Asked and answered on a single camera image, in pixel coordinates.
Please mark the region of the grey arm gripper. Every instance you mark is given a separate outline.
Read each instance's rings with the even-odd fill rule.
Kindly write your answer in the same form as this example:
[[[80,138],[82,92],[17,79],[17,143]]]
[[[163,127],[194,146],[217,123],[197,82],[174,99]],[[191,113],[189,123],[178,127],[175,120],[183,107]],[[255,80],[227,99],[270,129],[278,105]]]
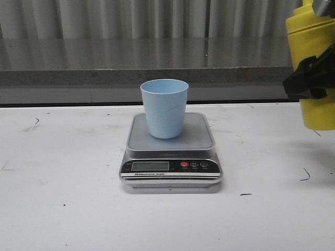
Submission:
[[[334,0],[313,0],[312,8],[319,17],[334,17]],[[334,44],[320,56],[303,59],[298,68],[283,81],[290,99],[322,99],[327,90],[334,89]]]

